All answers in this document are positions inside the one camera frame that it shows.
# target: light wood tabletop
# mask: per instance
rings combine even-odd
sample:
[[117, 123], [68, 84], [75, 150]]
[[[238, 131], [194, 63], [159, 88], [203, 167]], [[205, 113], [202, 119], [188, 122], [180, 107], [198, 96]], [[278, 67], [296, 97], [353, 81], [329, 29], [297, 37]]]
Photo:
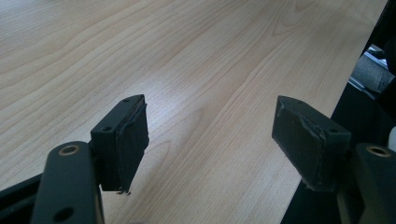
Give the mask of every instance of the light wood tabletop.
[[386, 0], [3, 0], [0, 189], [121, 99], [150, 143], [107, 223], [278, 223], [300, 181], [271, 138], [276, 97], [330, 116]]

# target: wooden table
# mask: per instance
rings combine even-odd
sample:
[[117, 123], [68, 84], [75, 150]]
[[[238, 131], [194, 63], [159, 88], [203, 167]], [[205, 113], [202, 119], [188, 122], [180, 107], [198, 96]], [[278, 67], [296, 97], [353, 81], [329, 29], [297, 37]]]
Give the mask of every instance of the wooden table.
[[107, 223], [277, 223], [300, 181], [276, 97], [330, 116], [386, 0], [0, 3], [0, 189], [144, 93], [150, 144]]

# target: mounting hole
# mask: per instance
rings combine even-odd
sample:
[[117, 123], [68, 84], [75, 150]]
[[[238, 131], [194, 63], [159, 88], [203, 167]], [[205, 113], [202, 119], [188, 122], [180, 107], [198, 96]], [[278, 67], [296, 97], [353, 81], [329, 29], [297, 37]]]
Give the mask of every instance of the mounting hole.
[[389, 157], [390, 153], [381, 147], [367, 147], [367, 151], [379, 157]]
[[59, 150], [59, 155], [61, 156], [70, 156], [78, 152], [79, 146], [72, 145], [72, 146], [67, 146], [63, 147]]
[[74, 214], [74, 209], [72, 207], [66, 207], [64, 209], [59, 210], [55, 216], [53, 216], [53, 221], [55, 222], [63, 222], [69, 219]]
[[105, 128], [102, 129], [103, 132], [108, 132], [110, 130], [111, 130], [111, 127], [105, 127]]

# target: black metal bracket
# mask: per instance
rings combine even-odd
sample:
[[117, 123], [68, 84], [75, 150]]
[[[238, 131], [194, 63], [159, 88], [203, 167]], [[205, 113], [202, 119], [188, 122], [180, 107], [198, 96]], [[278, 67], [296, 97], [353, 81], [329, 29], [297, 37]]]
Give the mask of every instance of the black metal bracket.
[[120, 101], [91, 142], [53, 149], [42, 175], [0, 192], [0, 223], [104, 223], [103, 191], [127, 192], [149, 144], [144, 95]]
[[396, 153], [373, 144], [351, 147], [350, 136], [310, 105], [278, 97], [273, 138], [305, 184], [336, 192], [343, 223], [396, 223]]

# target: wood grain surface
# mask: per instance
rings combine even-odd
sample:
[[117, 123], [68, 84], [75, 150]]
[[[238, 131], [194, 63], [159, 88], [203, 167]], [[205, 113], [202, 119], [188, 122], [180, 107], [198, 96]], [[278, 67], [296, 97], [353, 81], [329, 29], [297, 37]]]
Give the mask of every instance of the wood grain surface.
[[277, 223], [300, 177], [276, 97], [330, 116], [385, 3], [3, 0], [0, 189], [143, 93], [150, 144], [107, 223]]

